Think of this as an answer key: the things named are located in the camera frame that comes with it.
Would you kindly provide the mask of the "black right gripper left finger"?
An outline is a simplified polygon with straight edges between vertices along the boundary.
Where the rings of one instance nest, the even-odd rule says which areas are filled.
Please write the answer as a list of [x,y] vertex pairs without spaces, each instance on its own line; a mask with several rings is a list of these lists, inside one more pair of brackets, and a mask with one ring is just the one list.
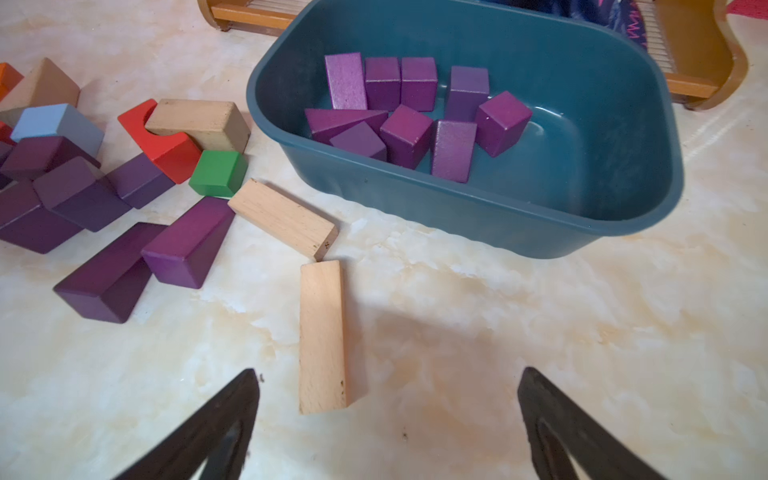
[[254,369],[243,370],[120,479],[237,479],[246,460],[260,389]]

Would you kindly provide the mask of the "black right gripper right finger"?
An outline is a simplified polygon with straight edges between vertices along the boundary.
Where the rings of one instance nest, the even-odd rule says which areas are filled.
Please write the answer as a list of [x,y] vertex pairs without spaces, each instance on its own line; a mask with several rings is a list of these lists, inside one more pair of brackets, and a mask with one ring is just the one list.
[[576,479],[573,461],[591,479],[662,477],[536,368],[523,370],[517,397],[540,479]]

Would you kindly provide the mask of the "purple wedge brick front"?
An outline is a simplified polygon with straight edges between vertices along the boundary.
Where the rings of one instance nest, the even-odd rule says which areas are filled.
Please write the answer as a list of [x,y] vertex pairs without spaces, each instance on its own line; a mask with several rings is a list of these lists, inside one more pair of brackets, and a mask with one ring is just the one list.
[[337,110],[367,110],[361,54],[326,55],[325,66],[332,107]]

